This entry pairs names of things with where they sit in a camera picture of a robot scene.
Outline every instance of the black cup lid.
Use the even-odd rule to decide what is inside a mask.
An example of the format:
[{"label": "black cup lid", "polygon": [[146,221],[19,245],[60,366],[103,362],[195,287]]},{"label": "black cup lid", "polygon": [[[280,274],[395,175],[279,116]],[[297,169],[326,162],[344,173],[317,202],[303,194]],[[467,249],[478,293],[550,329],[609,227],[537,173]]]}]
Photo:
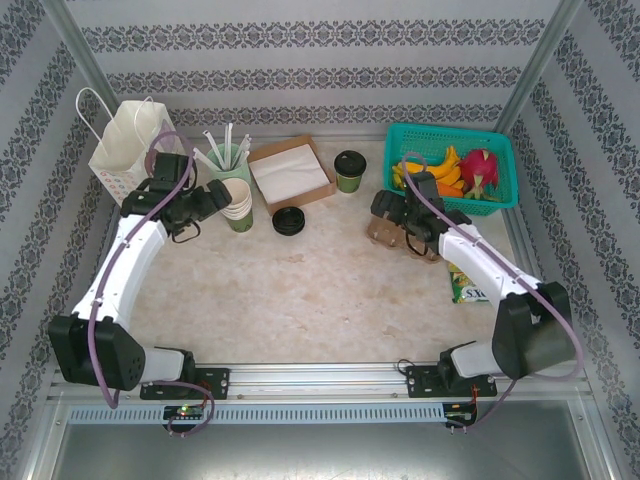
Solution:
[{"label": "black cup lid", "polygon": [[285,207],[273,214],[273,228],[281,235],[290,237],[304,228],[304,212],[298,207]]},{"label": "black cup lid", "polygon": [[333,168],[343,177],[359,177],[367,169],[367,161],[358,152],[345,150],[336,157]]}]

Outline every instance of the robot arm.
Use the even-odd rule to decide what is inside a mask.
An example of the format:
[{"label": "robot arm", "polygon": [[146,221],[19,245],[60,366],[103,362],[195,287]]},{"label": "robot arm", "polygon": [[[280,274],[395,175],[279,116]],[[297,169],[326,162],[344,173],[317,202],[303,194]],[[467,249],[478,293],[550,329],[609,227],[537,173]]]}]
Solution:
[{"label": "robot arm", "polygon": [[[49,325],[49,338],[66,381],[97,385],[91,364],[87,329],[94,302],[99,302],[95,343],[107,386],[132,390],[138,384],[180,379],[193,382],[195,362],[190,352],[139,345],[129,335],[133,305],[153,258],[167,238],[182,234],[191,225],[199,231],[202,221],[231,202],[229,192],[218,181],[180,191],[159,213],[144,223],[128,242],[127,235],[178,183],[187,168],[187,157],[157,154],[154,176],[129,194],[121,209],[118,232],[98,275],[70,316],[58,315]],[[113,270],[109,260],[123,242]],[[101,298],[98,284],[106,280]]]},{"label": "robot arm", "polygon": [[[411,178],[421,195],[462,232],[450,228],[411,189],[407,189],[405,198],[389,191],[378,192],[371,213],[401,226],[432,254],[455,264],[497,310],[491,341],[459,345],[440,354],[438,372],[444,385],[456,390],[461,385],[472,384],[474,377],[486,374],[504,374],[517,380],[574,358],[575,349],[563,327],[522,283],[541,294],[570,323],[566,290],[557,283],[544,284],[515,267],[484,241],[471,220],[460,211],[445,212],[444,201],[430,173],[417,173]],[[485,248],[497,260],[486,253]]]}]

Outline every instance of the vent grille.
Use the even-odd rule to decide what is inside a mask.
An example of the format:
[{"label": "vent grille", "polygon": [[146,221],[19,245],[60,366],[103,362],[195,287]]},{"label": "vent grille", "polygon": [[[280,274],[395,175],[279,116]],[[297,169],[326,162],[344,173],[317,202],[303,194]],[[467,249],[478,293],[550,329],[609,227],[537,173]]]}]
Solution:
[{"label": "vent grille", "polygon": [[[70,424],[158,424],[161,405],[131,405],[111,410],[105,406],[74,407]],[[412,423],[444,422],[441,403],[374,405],[219,405],[213,422],[223,425]],[[199,423],[199,420],[176,420]]]}]

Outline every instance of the dragon fruit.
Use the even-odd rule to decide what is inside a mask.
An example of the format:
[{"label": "dragon fruit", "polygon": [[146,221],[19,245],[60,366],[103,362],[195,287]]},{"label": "dragon fruit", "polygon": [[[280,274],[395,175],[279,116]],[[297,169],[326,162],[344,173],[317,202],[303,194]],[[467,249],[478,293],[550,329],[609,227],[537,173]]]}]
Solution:
[{"label": "dragon fruit", "polygon": [[458,166],[469,191],[464,198],[497,200],[484,191],[487,185],[498,185],[498,157],[489,150],[471,150]]}]

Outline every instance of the teal plastic basket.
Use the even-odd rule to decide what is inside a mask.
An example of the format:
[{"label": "teal plastic basket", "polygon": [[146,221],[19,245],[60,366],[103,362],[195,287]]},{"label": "teal plastic basket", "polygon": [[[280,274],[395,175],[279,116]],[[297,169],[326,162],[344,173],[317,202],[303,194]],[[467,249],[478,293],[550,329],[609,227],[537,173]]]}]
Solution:
[{"label": "teal plastic basket", "polygon": [[[446,210],[458,209],[467,215],[489,215],[501,208],[511,208],[518,203],[518,180],[511,142],[499,133],[464,130],[460,128],[431,127],[413,123],[394,123],[389,127],[384,152],[384,188],[404,195],[393,187],[391,167],[402,160],[407,152],[421,154],[429,165],[444,161],[447,147],[453,145],[460,158],[471,150],[485,148],[498,157],[498,187],[487,186],[487,194],[499,202],[443,197]],[[419,163],[417,159],[407,160]]]}]

